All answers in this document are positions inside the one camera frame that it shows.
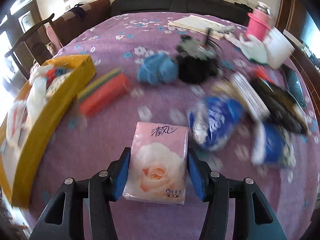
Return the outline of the blue Vinda tissue bag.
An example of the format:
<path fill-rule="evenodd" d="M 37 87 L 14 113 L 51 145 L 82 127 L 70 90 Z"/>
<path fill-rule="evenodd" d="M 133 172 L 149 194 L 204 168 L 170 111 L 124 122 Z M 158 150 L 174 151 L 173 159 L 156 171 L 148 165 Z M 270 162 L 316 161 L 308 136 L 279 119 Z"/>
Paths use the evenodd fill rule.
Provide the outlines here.
<path fill-rule="evenodd" d="M 225 146 L 244 113 L 243 105 L 230 96 L 205 97 L 188 112 L 191 136 L 200 148 L 217 151 Z"/>

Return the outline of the paper notebook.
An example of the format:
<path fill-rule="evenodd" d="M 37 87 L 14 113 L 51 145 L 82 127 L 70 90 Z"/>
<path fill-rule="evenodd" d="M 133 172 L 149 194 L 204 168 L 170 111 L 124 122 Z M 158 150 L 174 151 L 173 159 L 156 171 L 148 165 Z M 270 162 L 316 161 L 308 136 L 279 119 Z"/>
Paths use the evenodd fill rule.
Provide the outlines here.
<path fill-rule="evenodd" d="M 210 37 L 217 40 L 224 38 L 225 34 L 232 33 L 236 30 L 235 26 L 223 25 L 209 19 L 194 15 L 169 22 L 168 25 L 193 30 L 204 35 L 207 35 L 208 29 L 210 29 Z"/>

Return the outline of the pink rose tissue pack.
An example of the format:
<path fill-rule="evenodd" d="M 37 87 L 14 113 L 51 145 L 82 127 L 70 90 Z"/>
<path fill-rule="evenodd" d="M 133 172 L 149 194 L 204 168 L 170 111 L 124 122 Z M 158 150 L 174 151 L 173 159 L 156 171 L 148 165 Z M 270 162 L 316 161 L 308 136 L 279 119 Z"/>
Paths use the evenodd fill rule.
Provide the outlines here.
<path fill-rule="evenodd" d="M 188 131 L 184 126 L 137 123 L 123 192 L 125 199 L 184 204 Z"/>

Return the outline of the white plastic jar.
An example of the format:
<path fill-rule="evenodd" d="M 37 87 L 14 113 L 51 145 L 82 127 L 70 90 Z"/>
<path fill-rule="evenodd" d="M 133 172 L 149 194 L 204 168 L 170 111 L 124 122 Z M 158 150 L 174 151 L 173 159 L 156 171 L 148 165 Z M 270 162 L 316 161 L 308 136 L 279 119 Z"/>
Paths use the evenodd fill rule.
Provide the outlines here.
<path fill-rule="evenodd" d="M 280 68 L 295 50 L 289 40 L 275 27 L 268 32 L 263 43 L 267 50 L 268 65 L 273 69 Z"/>

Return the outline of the blue floral tissue pack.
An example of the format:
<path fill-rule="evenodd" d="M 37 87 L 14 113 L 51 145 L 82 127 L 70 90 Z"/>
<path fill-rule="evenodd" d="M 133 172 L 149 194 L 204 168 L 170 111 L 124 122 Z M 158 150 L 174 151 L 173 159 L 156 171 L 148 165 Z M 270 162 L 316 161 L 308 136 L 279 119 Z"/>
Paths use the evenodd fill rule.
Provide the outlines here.
<path fill-rule="evenodd" d="M 294 168 L 296 158 L 291 143 L 291 134 L 283 127 L 270 122 L 256 123 L 251 162 L 255 166 Z"/>

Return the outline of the striped sponge stack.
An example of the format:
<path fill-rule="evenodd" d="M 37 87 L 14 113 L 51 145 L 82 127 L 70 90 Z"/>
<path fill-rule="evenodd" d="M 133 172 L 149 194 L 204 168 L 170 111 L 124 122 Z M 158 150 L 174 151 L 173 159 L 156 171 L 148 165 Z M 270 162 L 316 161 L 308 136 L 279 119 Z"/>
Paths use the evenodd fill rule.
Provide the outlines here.
<path fill-rule="evenodd" d="M 130 89 L 129 79 L 119 68 L 116 68 L 90 83 L 77 95 L 80 113 L 89 118 Z"/>

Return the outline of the white work glove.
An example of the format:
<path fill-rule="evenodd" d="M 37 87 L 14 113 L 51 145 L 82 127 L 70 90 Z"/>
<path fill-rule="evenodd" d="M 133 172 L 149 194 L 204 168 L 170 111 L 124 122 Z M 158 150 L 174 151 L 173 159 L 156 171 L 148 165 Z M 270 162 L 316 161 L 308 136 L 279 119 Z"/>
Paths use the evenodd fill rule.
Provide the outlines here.
<path fill-rule="evenodd" d="M 251 62 L 267 64 L 267 50 L 263 42 L 249 34 L 248 40 L 243 33 L 236 38 L 232 33 L 225 34 L 225 39 L 238 47 Z"/>

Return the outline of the black smartphone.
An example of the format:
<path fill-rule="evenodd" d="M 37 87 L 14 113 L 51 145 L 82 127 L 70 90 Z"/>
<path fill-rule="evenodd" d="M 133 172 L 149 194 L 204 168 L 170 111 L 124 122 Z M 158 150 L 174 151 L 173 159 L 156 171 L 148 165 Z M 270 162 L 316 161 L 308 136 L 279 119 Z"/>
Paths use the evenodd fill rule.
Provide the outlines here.
<path fill-rule="evenodd" d="M 281 66 L 287 90 L 292 94 L 302 109 L 306 109 L 306 103 L 302 86 L 297 73 L 285 64 Z"/>

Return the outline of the pink thermos bottle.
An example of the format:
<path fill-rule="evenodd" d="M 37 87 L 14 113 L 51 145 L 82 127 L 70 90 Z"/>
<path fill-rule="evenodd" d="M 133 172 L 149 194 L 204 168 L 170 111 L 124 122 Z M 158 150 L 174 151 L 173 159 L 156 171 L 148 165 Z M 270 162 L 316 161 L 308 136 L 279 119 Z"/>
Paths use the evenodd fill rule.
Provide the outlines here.
<path fill-rule="evenodd" d="M 263 2 L 258 2 L 253 12 L 248 13 L 249 22 L 246 30 L 246 36 L 255 36 L 263 41 L 270 31 L 270 21 L 272 18 L 270 7 Z"/>

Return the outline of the wooden chair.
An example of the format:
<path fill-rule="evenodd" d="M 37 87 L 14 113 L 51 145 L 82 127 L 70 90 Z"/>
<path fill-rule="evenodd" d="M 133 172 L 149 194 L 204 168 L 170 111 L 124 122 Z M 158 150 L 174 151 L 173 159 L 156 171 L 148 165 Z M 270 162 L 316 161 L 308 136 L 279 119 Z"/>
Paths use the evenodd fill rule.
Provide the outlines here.
<path fill-rule="evenodd" d="M 44 26 L 48 23 L 54 33 L 56 31 L 56 28 L 53 23 L 53 18 L 55 14 L 52 13 L 47 19 L 42 20 L 41 22 L 35 24 L 32 26 L 27 32 L 25 32 L 22 36 L 20 36 L 15 44 L 12 46 L 12 48 L 4 55 L 5 58 L 12 57 L 13 61 L 16 63 L 18 69 L 23 74 L 26 80 L 30 77 L 30 70 L 25 68 L 20 61 L 18 61 L 17 57 L 15 56 L 15 50 L 20 46 L 21 44 L 24 44 L 29 53 L 32 55 L 34 60 L 42 65 L 47 60 L 51 59 L 53 55 L 48 50 L 46 44 L 41 40 L 40 34 L 38 30 L 40 28 L 44 28 Z"/>

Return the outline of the beige facial tissue pack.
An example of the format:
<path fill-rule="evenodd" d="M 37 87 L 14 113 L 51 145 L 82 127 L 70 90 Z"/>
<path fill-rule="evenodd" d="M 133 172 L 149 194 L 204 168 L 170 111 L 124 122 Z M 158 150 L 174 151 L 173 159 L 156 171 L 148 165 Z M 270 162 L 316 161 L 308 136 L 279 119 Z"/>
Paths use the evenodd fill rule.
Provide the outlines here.
<path fill-rule="evenodd" d="M 231 75 L 229 81 L 217 81 L 212 87 L 213 93 L 222 93 L 238 100 L 248 111 L 254 121 L 264 121 L 270 116 L 270 111 L 239 72 Z"/>

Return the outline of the black sofa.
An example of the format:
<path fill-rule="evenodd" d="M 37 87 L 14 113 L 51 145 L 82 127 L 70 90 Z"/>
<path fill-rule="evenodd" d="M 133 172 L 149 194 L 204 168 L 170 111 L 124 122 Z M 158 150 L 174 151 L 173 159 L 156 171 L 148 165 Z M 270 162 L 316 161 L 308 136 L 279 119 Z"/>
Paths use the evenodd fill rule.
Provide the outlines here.
<path fill-rule="evenodd" d="M 243 3 L 225 0 L 114 0 L 110 16 L 137 12 L 180 12 L 215 16 L 243 26 L 253 9 Z"/>

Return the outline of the white red plastic bag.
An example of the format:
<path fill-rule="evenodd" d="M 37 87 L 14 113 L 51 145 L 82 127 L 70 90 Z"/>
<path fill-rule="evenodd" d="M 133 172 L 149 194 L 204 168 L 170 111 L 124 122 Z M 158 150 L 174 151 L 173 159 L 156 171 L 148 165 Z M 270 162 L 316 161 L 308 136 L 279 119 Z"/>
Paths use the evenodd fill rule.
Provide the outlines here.
<path fill-rule="evenodd" d="M 6 139 L 10 146 L 21 147 L 25 142 L 28 130 L 27 120 L 27 102 L 17 100 L 13 103 L 7 114 Z"/>

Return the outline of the blue cloth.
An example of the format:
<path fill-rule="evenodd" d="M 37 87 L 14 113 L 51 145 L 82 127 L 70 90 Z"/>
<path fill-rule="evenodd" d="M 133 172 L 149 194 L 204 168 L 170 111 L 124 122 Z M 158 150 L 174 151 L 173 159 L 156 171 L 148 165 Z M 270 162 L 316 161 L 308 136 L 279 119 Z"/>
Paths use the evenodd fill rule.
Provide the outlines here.
<path fill-rule="evenodd" d="M 178 64 L 167 54 L 146 57 L 137 72 L 140 83 L 152 86 L 171 84 L 178 79 Z"/>

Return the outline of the black electric motor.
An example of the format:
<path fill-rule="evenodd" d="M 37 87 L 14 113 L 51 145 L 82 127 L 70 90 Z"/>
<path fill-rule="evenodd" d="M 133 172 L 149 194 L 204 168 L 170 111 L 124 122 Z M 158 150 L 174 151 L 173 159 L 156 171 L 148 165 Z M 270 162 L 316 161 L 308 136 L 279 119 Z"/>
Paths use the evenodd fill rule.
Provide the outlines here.
<path fill-rule="evenodd" d="M 210 40 L 212 30 L 207 29 L 206 38 L 200 40 L 189 35 L 181 35 L 176 46 L 178 78 L 188 84 L 201 84 L 210 77 L 221 77 L 218 67 L 219 56 Z"/>

